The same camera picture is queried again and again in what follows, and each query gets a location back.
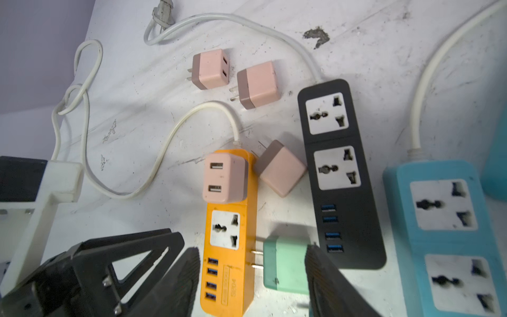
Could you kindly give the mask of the brown pink charger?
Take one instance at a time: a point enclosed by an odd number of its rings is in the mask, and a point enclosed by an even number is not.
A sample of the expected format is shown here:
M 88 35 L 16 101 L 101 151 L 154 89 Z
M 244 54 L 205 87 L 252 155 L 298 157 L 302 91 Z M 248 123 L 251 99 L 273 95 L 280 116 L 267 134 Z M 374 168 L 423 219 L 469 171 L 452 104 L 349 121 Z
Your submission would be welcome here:
M 248 191 L 248 163 L 232 153 L 211 153 L 205 159 L 203 199 L 207 203 L 242 202 Z

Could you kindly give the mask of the black power strip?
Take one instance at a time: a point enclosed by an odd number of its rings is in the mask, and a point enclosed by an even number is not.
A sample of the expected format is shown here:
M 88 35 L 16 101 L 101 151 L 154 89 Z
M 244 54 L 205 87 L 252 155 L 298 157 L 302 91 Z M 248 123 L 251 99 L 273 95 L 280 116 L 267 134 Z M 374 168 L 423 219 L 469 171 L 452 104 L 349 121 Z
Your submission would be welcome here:
M 339 269 L 387 261 L 349 84 L 335 79 L 302 89 L 298 107 L 318 244 Z

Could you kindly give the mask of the teal triangular power strip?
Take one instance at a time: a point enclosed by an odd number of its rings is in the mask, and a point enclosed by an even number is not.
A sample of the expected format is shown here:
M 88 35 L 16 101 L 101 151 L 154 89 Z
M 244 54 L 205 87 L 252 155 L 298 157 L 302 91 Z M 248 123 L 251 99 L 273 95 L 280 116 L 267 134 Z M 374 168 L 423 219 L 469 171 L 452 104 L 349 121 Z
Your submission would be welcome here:
M 489 197 L 506 202 L 506 109 L 496 127 L 481 183 Z

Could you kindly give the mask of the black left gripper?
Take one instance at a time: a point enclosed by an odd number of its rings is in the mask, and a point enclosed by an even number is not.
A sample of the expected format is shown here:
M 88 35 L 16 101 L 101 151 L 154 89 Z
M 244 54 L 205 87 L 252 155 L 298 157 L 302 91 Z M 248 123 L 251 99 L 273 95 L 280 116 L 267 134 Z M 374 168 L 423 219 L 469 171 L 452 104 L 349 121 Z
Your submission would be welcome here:
M 1 299 L 1 316 L 126 316 L 183 250 L 170 229 L 91 239 L 42 264 Z M 144 254 L 125 277 L 113 263 Z

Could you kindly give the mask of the pink usb charger plug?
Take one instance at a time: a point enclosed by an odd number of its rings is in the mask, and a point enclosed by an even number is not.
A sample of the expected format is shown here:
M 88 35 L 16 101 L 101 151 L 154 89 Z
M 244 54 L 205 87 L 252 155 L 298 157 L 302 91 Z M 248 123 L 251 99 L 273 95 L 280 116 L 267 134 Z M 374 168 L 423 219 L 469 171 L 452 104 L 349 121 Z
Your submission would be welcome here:
M 187 80 L 202 91 L 229 84 L 230 62 L 222 49 L 195 54 L 188 71 L 191 75 Z

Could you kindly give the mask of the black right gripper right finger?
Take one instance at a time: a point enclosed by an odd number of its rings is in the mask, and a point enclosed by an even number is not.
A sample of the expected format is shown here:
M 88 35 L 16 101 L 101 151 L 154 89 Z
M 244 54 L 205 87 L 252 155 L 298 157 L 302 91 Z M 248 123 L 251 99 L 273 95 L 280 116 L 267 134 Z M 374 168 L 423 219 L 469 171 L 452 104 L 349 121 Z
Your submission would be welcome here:
M 335 264 L 315 245 L 304 259 L 312 316 L 378 316 Z

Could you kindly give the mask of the orange power strip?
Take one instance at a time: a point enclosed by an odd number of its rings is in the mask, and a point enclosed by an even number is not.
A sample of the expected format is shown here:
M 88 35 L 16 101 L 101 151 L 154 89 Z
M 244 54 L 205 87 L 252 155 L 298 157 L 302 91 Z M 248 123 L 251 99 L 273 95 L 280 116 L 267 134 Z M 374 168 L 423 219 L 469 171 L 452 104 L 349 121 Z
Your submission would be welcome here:
M 248 191 L 242 202 L 207 203 L 200 302 L 213 316 L 243 316 L 253 301 L 257 224 L 256 157 L 245 149 L 219 150 L 248 163 Z

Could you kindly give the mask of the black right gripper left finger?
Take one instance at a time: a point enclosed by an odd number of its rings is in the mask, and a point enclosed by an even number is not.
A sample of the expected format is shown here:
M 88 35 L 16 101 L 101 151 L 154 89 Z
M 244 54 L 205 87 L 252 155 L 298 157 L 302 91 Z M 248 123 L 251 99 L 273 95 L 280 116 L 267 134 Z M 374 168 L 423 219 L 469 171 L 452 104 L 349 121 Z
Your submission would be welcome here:
M 129 316 L 190 316 L 199 284 L 200 257 L 188 248 L 160 278 L 146 278 L 135 293 Z

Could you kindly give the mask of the beige pink charger plug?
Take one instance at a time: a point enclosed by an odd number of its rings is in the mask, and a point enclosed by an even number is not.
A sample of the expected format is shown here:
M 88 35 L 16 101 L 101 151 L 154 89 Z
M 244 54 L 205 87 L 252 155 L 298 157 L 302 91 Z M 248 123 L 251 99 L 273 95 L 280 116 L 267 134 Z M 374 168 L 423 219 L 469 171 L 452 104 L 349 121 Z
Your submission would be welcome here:
M 282 198 L 289 195 L 306 170 L 306 165 L 278 140 L 270 143 L 254 165 L 257 176 Z

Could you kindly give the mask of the green usb charger plug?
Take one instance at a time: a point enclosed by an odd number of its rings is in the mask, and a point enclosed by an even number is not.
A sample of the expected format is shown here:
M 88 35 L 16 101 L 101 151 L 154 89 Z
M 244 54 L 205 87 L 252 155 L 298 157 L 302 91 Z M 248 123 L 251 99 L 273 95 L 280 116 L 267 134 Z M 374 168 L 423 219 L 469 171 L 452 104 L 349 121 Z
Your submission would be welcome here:
M 263 264 L 253 267 L 263 269 L 264 287 L 275 291 L 309 294 L 305 257 L 309 239 L 271 235 L 264 240 L 261 251 L 252 254 L 263 257 Z

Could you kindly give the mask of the teal rectangular power strip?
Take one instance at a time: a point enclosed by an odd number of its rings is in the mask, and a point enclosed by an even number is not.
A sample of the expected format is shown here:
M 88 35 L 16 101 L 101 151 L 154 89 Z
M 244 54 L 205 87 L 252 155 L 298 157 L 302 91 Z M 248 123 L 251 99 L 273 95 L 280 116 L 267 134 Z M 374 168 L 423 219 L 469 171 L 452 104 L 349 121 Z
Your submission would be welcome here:
M 409 316 L 505 316 L 506 274 L 475 168 L 408 162 L 384 171 Z

